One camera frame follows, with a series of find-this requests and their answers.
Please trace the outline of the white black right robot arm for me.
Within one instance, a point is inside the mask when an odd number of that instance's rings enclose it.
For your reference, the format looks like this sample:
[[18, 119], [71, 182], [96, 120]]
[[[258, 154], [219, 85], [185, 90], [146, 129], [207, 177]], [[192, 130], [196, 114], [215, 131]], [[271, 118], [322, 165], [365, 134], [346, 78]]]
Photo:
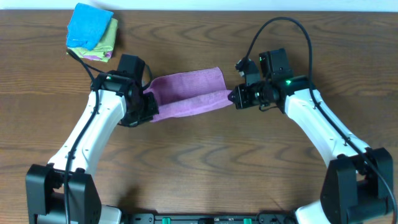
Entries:
[[363, 223], [393, 214], [397, 220], [392, 157], [357, 138], [323, 102], [309, 77], [295, 76], [284, 49], [259, 54], [260, 66], [241, 59], [245, 79], [228, 95], [236, 109], [273, 105], [293, 120], [321, 155], [327, 172], [319, 200], [294, 212], [295, 223]]

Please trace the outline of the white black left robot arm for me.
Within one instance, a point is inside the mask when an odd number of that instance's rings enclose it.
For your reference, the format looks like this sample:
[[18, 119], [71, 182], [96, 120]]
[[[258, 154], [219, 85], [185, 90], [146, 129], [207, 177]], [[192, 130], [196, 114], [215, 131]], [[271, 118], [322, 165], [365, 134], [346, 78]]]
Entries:
[[123, 213], [102, 204], [96, 169], [116, 126], [135, 128], [159, 109], [145, 93], [146, 63], [122, 55], [116, 70], [92, 78], [87, 105], [73, 131], [47, 165], [31, 165], [25, 176], [29, 223], [120, 223]]

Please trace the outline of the purple microfiber cloth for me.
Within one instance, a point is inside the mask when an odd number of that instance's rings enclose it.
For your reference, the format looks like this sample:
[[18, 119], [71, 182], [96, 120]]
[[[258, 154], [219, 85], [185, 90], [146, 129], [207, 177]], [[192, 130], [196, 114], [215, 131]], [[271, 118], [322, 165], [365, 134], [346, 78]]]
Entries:
[[218, 67], [155, 78], [145, 93], [154, 94], [159, 113], [152, 122], [218, 110], [232, 104]]

